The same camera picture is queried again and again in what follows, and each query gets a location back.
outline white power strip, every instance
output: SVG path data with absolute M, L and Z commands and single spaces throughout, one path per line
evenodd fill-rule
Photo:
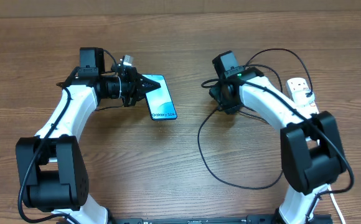
M 317 109 L 315 103 L 315 95 L 312 94 L 310 97 L 306 96 L 306 93 L 310 93 L 311 90 L 309 89 L 309 86 L 307 85 L 306 80 L 304 78 L 291 78 L 287 80 L 286 87 L 287 87 L 288 95 L 294 101 L 298 109 L 304 110 L 309 114 L 319 113 L 319 110 Z M 341 210 L 338 207 L 337 202 L 335 201 L 334 195 L 330 194 L 330 197 L 332 203 L 334 204 L 335 209 L 337 210 L 338 216 L 341 219 L 341 223 L 346 224 L 344 216 L 342 215 Z

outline phone screen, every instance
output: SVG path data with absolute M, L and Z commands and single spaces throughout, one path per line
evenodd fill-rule
M 146 93 L 146 102 L 149 106 L 150 117 L 152 120 L 176 119 L 174 103 L 169 94 L 168 86 L 162 75 L 143 75 L 144 77 L 160 83 L 161 88 Z

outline white power adapter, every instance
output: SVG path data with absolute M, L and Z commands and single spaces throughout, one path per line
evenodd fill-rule
M 287 80 L 286 88 L 288 95 L 299 109 L 307 111 L 310 114 L 319 113 L 315 104 L 315 94 L 312 93 L 311 96 L 307 96 L 307 93 L 310 93 L 311 90 L 304 78 L 291 78 Z

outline wooden table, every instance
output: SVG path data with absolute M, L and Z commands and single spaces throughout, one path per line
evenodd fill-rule
M 243 63 L 259 50 L 284 47 L 304 59 L 319 109 L 337 118 L 356 184 L 336 198 L 346 220 L 361 223 L 361 12 L 0 19 L 0 223 L 22 223 L 16 207 L 17 140 L 45 124 L 60 99 L 55 84 L 78 65 L 78 49 L 91 46 L 116 58 L 134 56 L 141 73 L 165 75 L 178 113 L 175 121 L 151 121 L 143 100 L 90 116 L 80 140 L 90 193 L 115 217 L 243 217 L 279 207 L 285 178 L 259 191 L 221 184 L 204 167 L 197 130 L 215 108 L 200 87 L 216 77 L 214 57 L 232 50 Z M 306 77 L 287 52 L 268 52 L 255 62 L 276 69 L 283 83 Z M 212 170 L 232 183 L 261 186 L 280 172 L 279 136 L 240 114 L 215 114 L 202 131 L 202 148 Z M 333 188 L 348 182 L 343 174 Z M 316 211 L 339 221 L 328 196 Z

